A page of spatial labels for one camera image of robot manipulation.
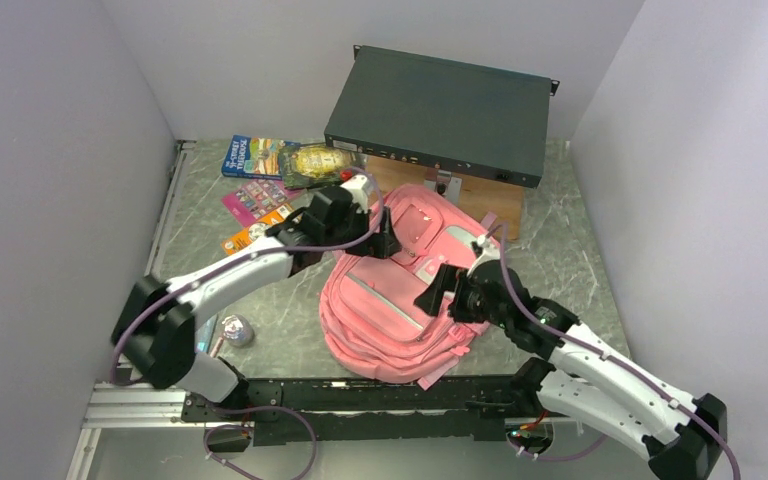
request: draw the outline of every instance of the pink card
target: pink card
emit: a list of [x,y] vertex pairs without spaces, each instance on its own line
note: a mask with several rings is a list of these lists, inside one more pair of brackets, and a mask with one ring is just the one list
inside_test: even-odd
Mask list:
[[222,203],[240,225],[248,227],[302,193],[304,190],[286,190],[279,180],[260,178],[244,182],[236,191],[222,197]]

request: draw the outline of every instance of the white wall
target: white wall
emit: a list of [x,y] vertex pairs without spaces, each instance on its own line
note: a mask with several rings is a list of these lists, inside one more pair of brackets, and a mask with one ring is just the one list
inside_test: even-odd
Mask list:
[[768,478],[768,2],[648,0],[572,153],[634,356]]
[[64,478],[173,137],[97,0],[0,0],[0,479]]
[[569,138],[643,0],[104,3],[177,138],[322,135],[354,44],[558,79]]

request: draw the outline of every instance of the colorful book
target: colorful book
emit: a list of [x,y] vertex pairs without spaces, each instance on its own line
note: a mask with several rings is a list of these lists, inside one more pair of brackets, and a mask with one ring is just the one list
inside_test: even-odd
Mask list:
[[293,207],[289,203],[278,206],[275,210],[267,213],[253,224],[243,228],[231,238],[222,242],[222,249],[228,255],[239,252],[262,237],[269,227],[286,220],[292,212]]
[[281,180],[278,150],[288,145],[298,145],[298,143],[276,138],[234,135],[225,154],[225,160],[222,162],[222,175]]
[[196,350],[207,353],[210,347],[210,341],[213,339],[213,331],[216,328],[216,315],[207,319],[198,330],[196,330]]
[[278,151],[281,178],[288,190],[339,184],[347,167],[363,168],[366,157],[325,144],[287,145]]
[[240,225],[248,227],[302,193],[288,191],[281,181],[259,178],[243,182],[240,188],[222,197],[222,204]]

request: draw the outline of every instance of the pink backpack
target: pink backpack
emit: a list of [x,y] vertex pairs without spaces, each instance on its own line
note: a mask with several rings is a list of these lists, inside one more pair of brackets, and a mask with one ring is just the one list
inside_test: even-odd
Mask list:
[[421,185],[401,186],[384,203],[402,251],[388,259],[338,256],[319,303],[322,330],[334,357],[352,372],[389,383],[416,380],[427,389],[488,325],[454,323],[446,313],[450,296],[436,317],[413,302],[441,263],[472,265],[470,244],[495,216],[476,222]]

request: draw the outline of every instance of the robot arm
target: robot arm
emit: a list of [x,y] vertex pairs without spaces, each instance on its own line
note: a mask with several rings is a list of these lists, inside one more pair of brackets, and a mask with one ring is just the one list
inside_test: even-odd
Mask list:
[[[221,408],[248,405],[248,382],[221,358],[196,352],[195,332],[211,316],[249,293],[291,277],[319,262],[325,251],[386,258],[401,248],[383,207],[379,231],[369,233],[371,181],[355,175],[327,187],[310,205],[267,230],[244,250],[197,272],[160,282],[152,275],[136,283],[111,336],[153,387],[177,385]],[[147,309],[167,299],[132,334],[122,337]]]
[[[695,398],[646,372],[608,346],[572,312],[552,300],[532,297],[508,269],[521,303],[541,325],[563,332],[566,339],[542,328],[513,302],[502,274],[499,248],[482,237],[473,249],[477,259],[469,269],[443,266],[414,303],[436,315],[444,293],[454,292],[448,308],[456,322],[490,322],[502,328],[517,347],[531,353],[533,357],[512,380],[520,405],[589,424],[648,461],[662,480],[708,478],[722,449],[679,405],[690,408],[725,438],[726,408],[719,399],[711,394]],[[602,354],[594,354],[582,343],[597,346]],[[618,363],[632,366],[640,376]],[[670,400],[664,400],[650,383],[664,390]]]

